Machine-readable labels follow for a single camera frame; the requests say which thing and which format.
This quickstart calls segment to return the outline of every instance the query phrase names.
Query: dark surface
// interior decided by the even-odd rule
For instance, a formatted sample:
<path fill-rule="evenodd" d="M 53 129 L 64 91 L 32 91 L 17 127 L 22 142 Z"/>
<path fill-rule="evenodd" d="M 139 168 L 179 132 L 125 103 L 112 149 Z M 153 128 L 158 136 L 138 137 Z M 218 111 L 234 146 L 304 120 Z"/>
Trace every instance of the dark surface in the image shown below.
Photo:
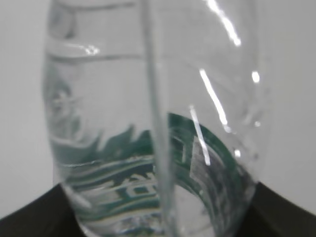
<path fill-rule="evenodd" d="M 0 237 L 84 237 L 58 185 L 0 221 Z M 237 237 L 316 237 L 316 217 L 258 185 Z"/>

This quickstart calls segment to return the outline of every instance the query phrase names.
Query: black base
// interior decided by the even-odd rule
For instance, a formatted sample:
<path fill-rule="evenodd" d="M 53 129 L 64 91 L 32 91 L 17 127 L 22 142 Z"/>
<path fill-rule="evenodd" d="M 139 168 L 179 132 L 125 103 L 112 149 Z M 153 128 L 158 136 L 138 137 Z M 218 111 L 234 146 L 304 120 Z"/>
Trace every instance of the black base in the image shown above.
<path fill-rule="evenodd" d="M 0 221 L 0 237 L 85 237 L 58 185 Z M 237 237 L 316 237 L 316 216 L 259 184 Z"/>

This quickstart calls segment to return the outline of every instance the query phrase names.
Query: plastic water bottle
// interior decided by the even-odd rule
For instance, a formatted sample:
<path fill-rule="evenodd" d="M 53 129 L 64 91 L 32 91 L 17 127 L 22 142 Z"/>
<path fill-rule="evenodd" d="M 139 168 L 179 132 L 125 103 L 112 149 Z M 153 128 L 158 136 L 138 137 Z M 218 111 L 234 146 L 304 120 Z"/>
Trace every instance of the plastic water bottle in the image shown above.
<path fill-rule="evenodd" d="M 256 0 L 53 0 L 43 97 L 87 236 L 232 237 L 265 148 Z"/>

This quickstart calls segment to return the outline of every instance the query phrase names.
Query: clear plastic bottle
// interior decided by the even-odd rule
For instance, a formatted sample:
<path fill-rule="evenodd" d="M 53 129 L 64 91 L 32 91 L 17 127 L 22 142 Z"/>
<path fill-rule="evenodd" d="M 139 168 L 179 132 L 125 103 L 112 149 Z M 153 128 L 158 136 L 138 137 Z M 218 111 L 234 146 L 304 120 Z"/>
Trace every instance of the clear plastic bottle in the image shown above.
<path fill-rule="evenodd" d="M 234 235 L 266 141 L 258 3 L 52 1 L 47 126 L 87 236 Z"/>

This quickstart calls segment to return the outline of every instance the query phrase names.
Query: white background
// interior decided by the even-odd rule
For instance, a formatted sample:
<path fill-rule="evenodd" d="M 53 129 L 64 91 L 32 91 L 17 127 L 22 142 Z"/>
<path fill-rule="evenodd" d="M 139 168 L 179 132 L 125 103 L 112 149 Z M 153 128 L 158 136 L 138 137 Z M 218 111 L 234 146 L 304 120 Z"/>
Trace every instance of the white background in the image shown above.
<path fill-rule="evenodd" d="M 40 67 L 48 0 L 0 1 L 0 218 L 52 187 Z M 316 1 L 266 1 L 274 125 L 262 182 L 316 214 Z"/>

